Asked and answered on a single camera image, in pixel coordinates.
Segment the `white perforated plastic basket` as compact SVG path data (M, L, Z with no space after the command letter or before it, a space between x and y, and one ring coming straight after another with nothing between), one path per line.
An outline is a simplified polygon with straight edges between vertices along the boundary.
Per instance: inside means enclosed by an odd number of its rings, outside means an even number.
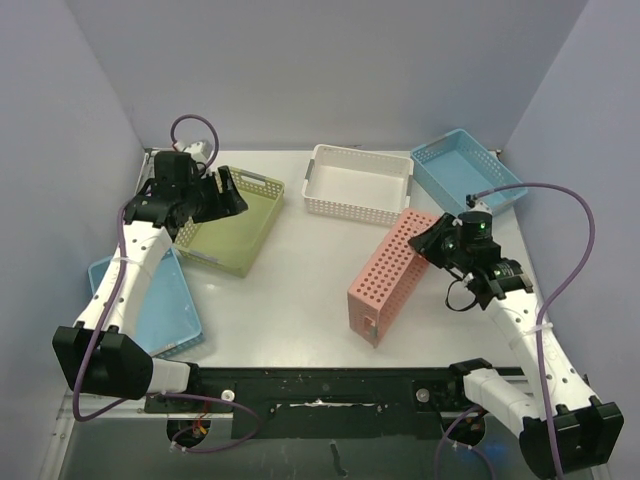
M391 226L409 207L412 173L406 157L318 144L301 194L310 214Z

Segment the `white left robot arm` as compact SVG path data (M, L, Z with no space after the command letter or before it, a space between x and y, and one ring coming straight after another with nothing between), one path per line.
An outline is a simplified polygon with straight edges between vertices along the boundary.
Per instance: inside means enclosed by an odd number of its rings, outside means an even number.
M82 393L137 400L167 394L180 410L200 405L204 387L189 363L152 357L134 339L146 293L179 231L247 211L231 170L204 173L188 153L161 151L153 172L116 217L117 248L102 281L52 346L65 380Z

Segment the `green perforated plastic basket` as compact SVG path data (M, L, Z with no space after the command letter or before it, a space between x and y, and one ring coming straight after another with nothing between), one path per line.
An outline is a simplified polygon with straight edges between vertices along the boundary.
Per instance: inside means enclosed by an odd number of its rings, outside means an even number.
M285 184L239 168L232 167L230 172L248 210L207 223L188 222L174 248L188 259L244 278L284 205Z

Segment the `blue basket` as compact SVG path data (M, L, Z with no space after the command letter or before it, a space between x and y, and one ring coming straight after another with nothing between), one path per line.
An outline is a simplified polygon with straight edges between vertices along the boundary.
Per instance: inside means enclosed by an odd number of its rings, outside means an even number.
M446 133L410 152L417 184L448 213L467 209L466 197L504 185L510 190L492 193L481 200L500 214L527 194L521 181L463 129Z
M152 357L169 359L204 340L201 320L174 250L156 268L134 341Z

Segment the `pink perforated plastic basket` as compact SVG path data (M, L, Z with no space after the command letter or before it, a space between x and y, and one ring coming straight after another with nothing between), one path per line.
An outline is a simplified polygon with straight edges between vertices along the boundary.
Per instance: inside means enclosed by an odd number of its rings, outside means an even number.
M349 287L349 326L372 347L379 346L429 268L409 240L437 220L435 215L405 209Z

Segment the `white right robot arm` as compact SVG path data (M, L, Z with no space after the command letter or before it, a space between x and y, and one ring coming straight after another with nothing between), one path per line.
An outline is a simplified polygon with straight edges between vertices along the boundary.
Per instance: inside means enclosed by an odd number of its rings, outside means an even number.
M522 393L488 362L475 359L457 364L460 375L445 384L446 399L459 409L474 403L491 413L517 438L540 479L605 464L623 415L578 374L522 265L503 256L494 241L492 220L481 211L444 214L408 244L473 294L507 341L531 392Z

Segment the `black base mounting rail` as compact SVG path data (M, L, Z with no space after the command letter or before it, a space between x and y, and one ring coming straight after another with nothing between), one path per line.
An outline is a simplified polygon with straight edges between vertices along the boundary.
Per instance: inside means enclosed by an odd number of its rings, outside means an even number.
M471 405L461 376L438 368L203 368L185 399L157 396L149 414L208 413L232 439L432 439Z

